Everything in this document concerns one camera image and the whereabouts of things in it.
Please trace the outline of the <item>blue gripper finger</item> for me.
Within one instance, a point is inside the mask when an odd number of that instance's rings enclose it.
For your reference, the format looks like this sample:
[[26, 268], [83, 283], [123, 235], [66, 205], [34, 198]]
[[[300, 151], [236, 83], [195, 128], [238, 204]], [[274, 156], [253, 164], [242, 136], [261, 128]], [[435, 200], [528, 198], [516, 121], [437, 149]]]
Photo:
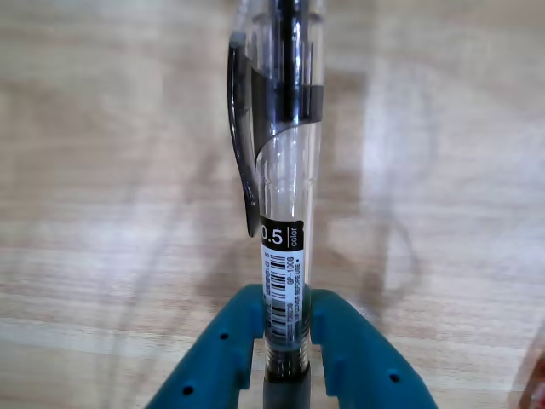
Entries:
[[262, 289], [238, 291], [209, 323], [147, 404], [149, 408], [236, 408], [250, 386], [254, 341], [262, 338]]
[[340, 408], [437, 406], [404, 356], [333, 291], [312, 291], [311, 338], [321, 348], [326, 394]]

